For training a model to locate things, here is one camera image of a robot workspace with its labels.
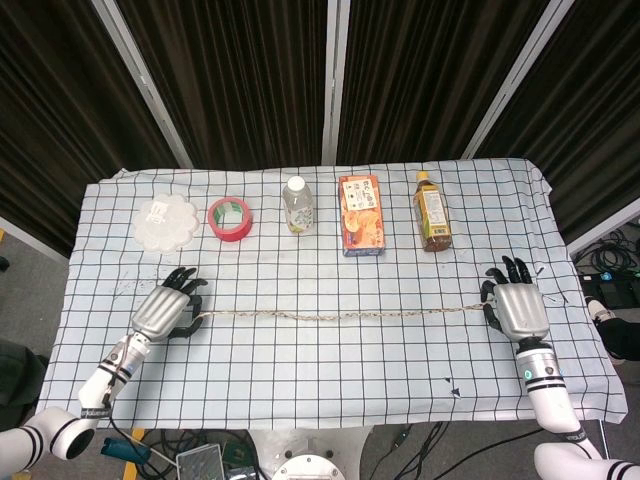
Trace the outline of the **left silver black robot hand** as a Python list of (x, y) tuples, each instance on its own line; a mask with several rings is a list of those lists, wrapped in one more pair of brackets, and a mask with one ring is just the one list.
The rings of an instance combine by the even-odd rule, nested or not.
[(202, 297), (196, 294), (208, 282), (194, 278), (195, 267), (178, 267), (157, 285), (131, 319), (133, 331), (150, 342), (189, 338), (202, 325)]

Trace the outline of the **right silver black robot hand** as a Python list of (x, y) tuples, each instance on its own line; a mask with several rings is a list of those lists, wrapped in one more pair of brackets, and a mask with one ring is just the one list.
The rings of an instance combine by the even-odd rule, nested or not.
[(497, 267), (488, 269), (486, 275), (493, 280), (484, 281), (480, 289), (487, 324), (514, 342), (545, 338), (549, 332), (545, 305), (526, 264), (508, 256), (502, 261), (507, 275)]

